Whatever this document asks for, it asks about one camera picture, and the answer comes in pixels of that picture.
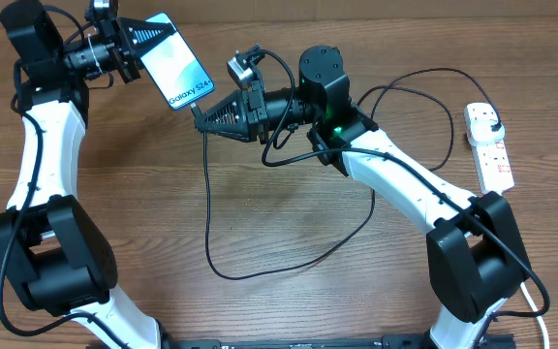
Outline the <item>blue Samsung Galaxy smartphone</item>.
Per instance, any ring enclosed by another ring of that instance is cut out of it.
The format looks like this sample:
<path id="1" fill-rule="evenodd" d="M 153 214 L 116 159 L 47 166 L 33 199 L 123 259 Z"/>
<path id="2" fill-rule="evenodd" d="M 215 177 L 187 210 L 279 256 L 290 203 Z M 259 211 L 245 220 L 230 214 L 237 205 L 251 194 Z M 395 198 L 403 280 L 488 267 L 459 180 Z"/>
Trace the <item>blue Samsung Galaxy smartphone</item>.
<path id="1" fill-rule="evenodd" d="M 146 22 L 166 23 L 175 30 L 140 58 L 170 108 L 180 110 L 212 93 L 214 82 L 168 15 L 159 13 Z"/>

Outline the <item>white power strip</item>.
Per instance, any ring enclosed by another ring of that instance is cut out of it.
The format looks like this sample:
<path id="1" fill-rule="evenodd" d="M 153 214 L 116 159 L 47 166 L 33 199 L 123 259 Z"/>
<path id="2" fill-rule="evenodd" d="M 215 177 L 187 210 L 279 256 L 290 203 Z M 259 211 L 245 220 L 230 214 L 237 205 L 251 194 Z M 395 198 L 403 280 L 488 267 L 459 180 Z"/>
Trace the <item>white power strip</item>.
<path id="1" fill-rule="evenodd" d="M 489 120 L 495 126 L 498 116 L 487 103 L 471 103 L 464 109 L 466 134 L 470 119 Z M 486 146 L 471 146 L 482 194 L 503 192 L 514 187 L 512 168 L 504 140 Z"/>

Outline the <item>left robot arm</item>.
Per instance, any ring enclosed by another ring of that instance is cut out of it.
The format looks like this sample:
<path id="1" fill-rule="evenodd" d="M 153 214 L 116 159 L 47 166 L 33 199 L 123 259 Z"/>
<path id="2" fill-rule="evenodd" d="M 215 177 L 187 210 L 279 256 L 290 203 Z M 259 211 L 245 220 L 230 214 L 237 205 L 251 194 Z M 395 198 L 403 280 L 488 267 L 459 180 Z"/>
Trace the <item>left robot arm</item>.
<path id="1" fill-rule="evenodd" d="M 105 348 L 170 348 L 164 326 L 144 314 L 118 283 L 108 240 L 78 201 L 78 157 L 88 126 L 89 83 L 101 76 L 137 79 L 143 22 L 121 17 L 114 1 L 93 1 L 63 38 L 39 1 L 14 1 L 0 21 L 18 58 L 12 110 L 24 125 L 21 167 L 0 213 L 0 321 L 11 320 L 4 289 L 54 326 L 74 321 Z"/>

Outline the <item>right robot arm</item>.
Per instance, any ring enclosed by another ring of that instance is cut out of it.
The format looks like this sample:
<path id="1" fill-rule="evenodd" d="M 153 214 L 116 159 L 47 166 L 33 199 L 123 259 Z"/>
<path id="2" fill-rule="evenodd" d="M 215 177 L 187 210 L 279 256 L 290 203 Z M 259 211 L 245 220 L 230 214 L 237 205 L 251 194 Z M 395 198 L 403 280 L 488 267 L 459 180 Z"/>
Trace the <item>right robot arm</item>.
<path id="1" fill-rule="evenodd" d="M 263 48 L 228 64 L 237 89 L 208 111 L 196 129 L 244 143 L 275 144 L 282 131 L 304 125 L 311 153 L 342 175 L 367 185 L 403 213 L 426 240 L 431 287 L 441 303 L 424 333 L 385 334 L 380 348 L 513 348 L 509 334 L 492 334 L 504 303 L 533 276 L 509 203 L 441 179 L 400 150 L 350 95 L 337 48 L 304 51 L 288 87 L 267 91 L 259 70 Z"/>

